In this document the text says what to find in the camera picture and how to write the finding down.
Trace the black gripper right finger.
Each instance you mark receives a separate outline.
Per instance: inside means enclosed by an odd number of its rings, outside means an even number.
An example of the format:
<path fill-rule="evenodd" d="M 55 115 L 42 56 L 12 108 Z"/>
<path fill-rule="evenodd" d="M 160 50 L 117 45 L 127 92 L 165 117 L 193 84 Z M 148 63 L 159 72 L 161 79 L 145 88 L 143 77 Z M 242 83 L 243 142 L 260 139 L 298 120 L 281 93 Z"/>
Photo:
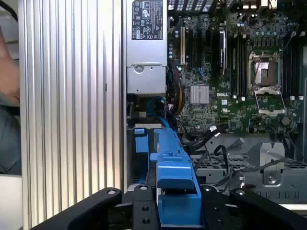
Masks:
<path fill-rule="evenodd" d="M 201 217 L 206 230 L 305 230 L 307 218 L 249 189 L 229 195 L 201 187 Z"/>

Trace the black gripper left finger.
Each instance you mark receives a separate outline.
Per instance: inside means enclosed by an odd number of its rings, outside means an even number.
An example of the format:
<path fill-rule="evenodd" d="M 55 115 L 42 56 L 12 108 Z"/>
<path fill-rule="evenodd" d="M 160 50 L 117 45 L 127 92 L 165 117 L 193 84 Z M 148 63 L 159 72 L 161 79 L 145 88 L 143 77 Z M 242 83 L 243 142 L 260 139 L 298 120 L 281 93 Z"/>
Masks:
<path fill-rule="evenodd" d="M 105 188 L 34 227 L 35 230 L 158 230 L 151 187 Z"/>

